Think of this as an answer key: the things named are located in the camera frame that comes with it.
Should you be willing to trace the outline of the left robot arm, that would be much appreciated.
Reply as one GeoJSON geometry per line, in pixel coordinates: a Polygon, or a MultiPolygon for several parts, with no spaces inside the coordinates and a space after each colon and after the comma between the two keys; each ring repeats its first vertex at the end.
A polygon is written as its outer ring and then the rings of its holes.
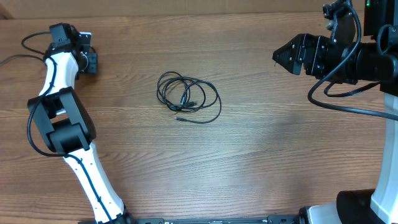
{"type": "Polygon", "coordinates": [[[95,223],[134,223],[112,188],[96,150],[96,129],[75,92],[80,74],[98,71],[92,34],[67,23],[49,27],[52,42],[43,53],[47,74],[38,97],[28,101],[27,137],[36,125],[48,157],[61,157],[74,171],[94,213],[95,223]]]}

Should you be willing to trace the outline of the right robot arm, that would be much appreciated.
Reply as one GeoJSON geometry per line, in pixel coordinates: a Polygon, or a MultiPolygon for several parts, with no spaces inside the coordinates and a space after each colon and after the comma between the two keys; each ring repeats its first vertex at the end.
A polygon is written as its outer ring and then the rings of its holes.
{"type": "Polygon", "coordinates": [[[305,72],[317,83],[309,102],[321,108],[385,119],[384,148],[377,185],[373,189],[345,190],[336,200],[303,207],[295,223],[396,223],[397,222],[397,2],[366,1],[360,19],[347,0],[323,6],[330,36],[298,34],[273,53],[273,60],[289,73],[305,72]],[[374,87],[383,94],[384,110],[374,111],[333,105],[314,99],[336,84],[364,86],[343,93],[350,97],[374,87]]]}

